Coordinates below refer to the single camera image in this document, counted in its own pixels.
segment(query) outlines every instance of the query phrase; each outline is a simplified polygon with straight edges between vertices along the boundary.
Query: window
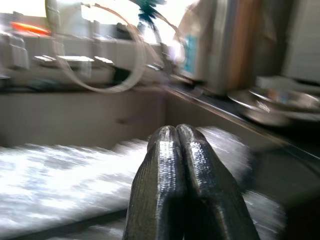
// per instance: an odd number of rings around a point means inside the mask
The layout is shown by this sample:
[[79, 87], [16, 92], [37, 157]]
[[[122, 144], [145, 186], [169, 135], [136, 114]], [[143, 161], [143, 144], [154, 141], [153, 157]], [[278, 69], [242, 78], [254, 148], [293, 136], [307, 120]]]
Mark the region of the window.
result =
[[26, 16], [45, 17], [45, 0], [6, 0], [0, 8], [0, 13], [12, 14], [18, 12]]
[[[162, 13], [172, 24], [178, 26], [185, 11], [186, 7], [195, 2], [196, 0], [167, 0], [164, 5], [157, 5], [156, 9]], [[74, 3], [98, 3], [102, 6], [109, 7], [123, 17], [125, 17], [130, 23], [137, 26], [139, 23], [139, 6], [130, 0], [57, 0], [61, 5], [70, 6]], [[35, 17], [45, 17], [45, 0], [7, 0], [5, 4], [1, 6], [1, 13], [12, 13], [18, 12], [25, 16], [35, 16]], [[88, 8], [85, 6], [81, 7], [81, 16], [82, 18], [93, 21], [96, 20], [101, 24], [115, 25], [117, 23], [125, 24], [120, 18], [108, 13], [99, 8]], [[165, 22], [160, 19], [155, 20], [155, 24], [159, 29], [162, 41], [165, 43], [171, 42], [175, 32], [169, 27]], [[147, 28], [145, 33], [145, 40], [148, 43], [155, 43], [156, 38], [151, 29]]]
[[[166, 4], [158, 5], [156, 9], [163, 14], [169, 22], [178, 26], [187, 6], [195, 1], [196, 0], [167, 0]], [[90, 3], [98, 3], [102, 6], [109, 7], [117, 11], [133, 25], [138, 25], [139, 6], [129, 0], [90, 0]], [[99, 21], [102, 24], [124, 24], [124, 22], [122, 22], [117, 16], [114, 16], [111, 13], [106, 13], [106, 11], [101, 9], [89, 9], [87, 7], [83, 7], [82, 17], [90, 21]], [[174, 30], [160, 19], [156, 19], [155, 24], [159, 29], [163, 42], [169, 43], [175, 34]], [[145, 41], [148, 43], [156, 42], [154, 33], [149, 28], [145, 31], [144, 37]]]

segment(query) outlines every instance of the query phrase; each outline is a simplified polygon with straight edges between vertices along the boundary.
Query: metal bowl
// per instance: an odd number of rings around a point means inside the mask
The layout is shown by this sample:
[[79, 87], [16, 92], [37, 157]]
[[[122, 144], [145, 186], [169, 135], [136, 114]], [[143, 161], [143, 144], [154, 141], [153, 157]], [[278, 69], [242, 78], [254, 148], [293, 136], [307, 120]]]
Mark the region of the metal bowl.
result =
[[320, 98], [298, 91], [253, 88], [252, 94], [284, 111], [320, 113]]
[[247, 90], [231, 92], [229, 98], [248, 119], [272, 127], [289, 127], [320, 123], [320, 113], [282, 110]]

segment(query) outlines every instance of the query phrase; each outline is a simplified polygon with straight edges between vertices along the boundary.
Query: running water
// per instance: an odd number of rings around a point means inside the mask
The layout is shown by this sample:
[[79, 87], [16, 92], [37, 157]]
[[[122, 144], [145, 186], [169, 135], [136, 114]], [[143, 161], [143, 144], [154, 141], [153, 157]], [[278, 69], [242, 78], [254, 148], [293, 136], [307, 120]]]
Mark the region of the running water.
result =
[[[250, 149], [221, 129], [203, 127], [221, 162], [236, 181], [251, 171]], [[26, 145], [0, 148], [0, 239], [73, 223], [128, 206], [131, 183], [148, 142], [123, 142], [112, 151], [98, 147]], [[243, 198], [262, 240], [276, 240], [285, 227], [282, 208], [265, 196]], [[92, 226], [55, 239], [122, 239], [124, 220]]]

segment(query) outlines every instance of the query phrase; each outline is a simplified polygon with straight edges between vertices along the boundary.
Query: bright window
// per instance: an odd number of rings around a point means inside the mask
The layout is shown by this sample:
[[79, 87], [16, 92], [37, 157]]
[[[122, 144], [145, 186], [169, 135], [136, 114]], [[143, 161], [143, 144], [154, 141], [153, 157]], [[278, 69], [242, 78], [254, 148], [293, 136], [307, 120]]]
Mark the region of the bright window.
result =
[[[172, 24], [178, 26], [185, 11], [186, 7], [195, 2], [196, 0], [167, 0], [166, 4], [158, 5], [156, 9], [162, 13]], [[139, 19], [139, 7], [129, 0], [58, 0], [58, 3], [72, 4], [77, 2], [84, 3], [98, 3], [117, 11], [124, 16], [129, 22], [137, 26]], [[45, 0], [6, 0], [0, 8], [1, 13], [12, 13], [13, 11], [22, 13], [26, 16], [45, 17]], [[117, 16], [108, 13], [98, 8], [88, 8], [82, 6], [81, 14], [84, 19], [99, 21], [102, 24], [117, 24], [123, 23]], [[168, 43], [174, 36], [174, 31], [162, 20], [156, 19], [155, 24], [160, 31], [162, 40]], [[156, 39], [151, 31], [147, 29], [145, 32], [145, 40], [149, 43], [155, 43]]]

